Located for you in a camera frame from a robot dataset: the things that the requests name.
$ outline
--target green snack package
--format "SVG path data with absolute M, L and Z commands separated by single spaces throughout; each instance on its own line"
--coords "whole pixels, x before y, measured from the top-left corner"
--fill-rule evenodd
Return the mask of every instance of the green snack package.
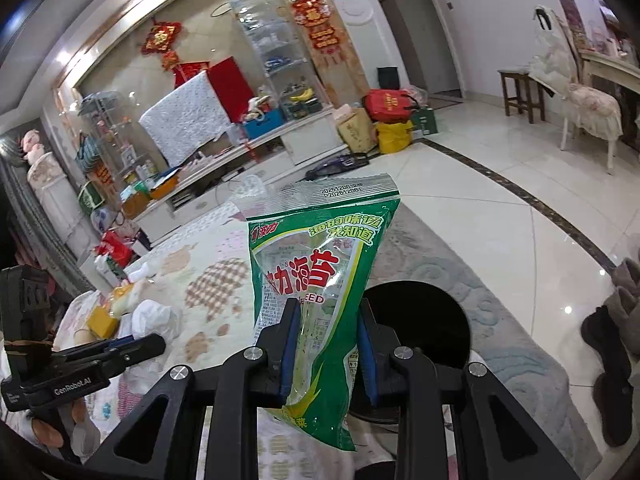
M 388 174 L 297 182 L 245 198 L 255 293 L 255 338 L 279 322 L 289 297 L 302 323 L 280 420 L 343 450 L 358 365 L 358 307 L 385 228 L 400 203 Z

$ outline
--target blue gripper pad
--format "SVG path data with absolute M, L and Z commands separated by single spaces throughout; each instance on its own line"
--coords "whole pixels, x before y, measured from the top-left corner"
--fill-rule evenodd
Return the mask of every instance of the blue gripper pad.
M 118 348 L 120 346 L 124 346 L 124 345 L 128 345 L 129 343 L 133 343 L 135 341 L 135 339 L 133 339 L 132 335 L 127 335 L 124 337 L 121 337 L 119 339 L 114 339 L 112 342 L 109 343 L 108 348 Z
M 362 319 L 362 314 L 358 314 L 358 366 L 362 371 L 364 389 L 373 407 L 378 405 L 378 374 L 376 370 L 376 360 L 373 355 L 373 346 L 367 328 Z
M 300 307 L 294 310 L 293 319 L 289 327 L 287 342 L 282 353 L 282 364 L 280 366 L 280 399 L 284 404 L 291 393 L 293 384 L 293 365 L 296 359 L 296 346 L 298 343 L 298 333 L 300 332 Z

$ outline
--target yellow box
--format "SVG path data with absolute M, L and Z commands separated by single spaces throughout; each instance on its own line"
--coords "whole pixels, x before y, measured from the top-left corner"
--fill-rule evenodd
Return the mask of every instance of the yellow box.
M 108 339 L 116 332 L 119 322 L 119 319 L 109 316 L 106 308 L 97 306 L 89 316 L 86 325 L 98 337 Z

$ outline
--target blue storage box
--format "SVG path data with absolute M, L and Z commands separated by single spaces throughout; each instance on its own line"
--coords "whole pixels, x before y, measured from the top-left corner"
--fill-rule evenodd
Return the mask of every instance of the blue storage box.
M 280 108 L 276 108 L 275 110 L 265 113 L 261 121 L 258 119 L 249 121 L 244 125 L 244 129 L 249 139 L 256 139 L 283 124 L 284 116 Z

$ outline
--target metal screw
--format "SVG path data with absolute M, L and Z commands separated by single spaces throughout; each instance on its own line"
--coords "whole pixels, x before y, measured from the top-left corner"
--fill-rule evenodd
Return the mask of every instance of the metal screw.
M 469 373 L 476 377 L 484 377 L 486 375 L 486 366 L 482 363 L 473 362 L 469 364 Z
M 189 369 L 184 365 L 174 366 L 169 372 L 169 377 L 171 377 L 174 381 L 184 379 L 187 375 L 189 375 Z
M 242 355 L 245 359 L 249 359 L 249 361 L 255 361 L 256 359 L 260 359 L 262 357 L 262 348 L 258 348 L 257 346 L 249 346 L 249 348 L 247 348 Z
M 408 346 L 398 346 L 394 350 L 394 355 L 398 359 L 411 359 L 414 355 L 414 351 L 411 350 Z

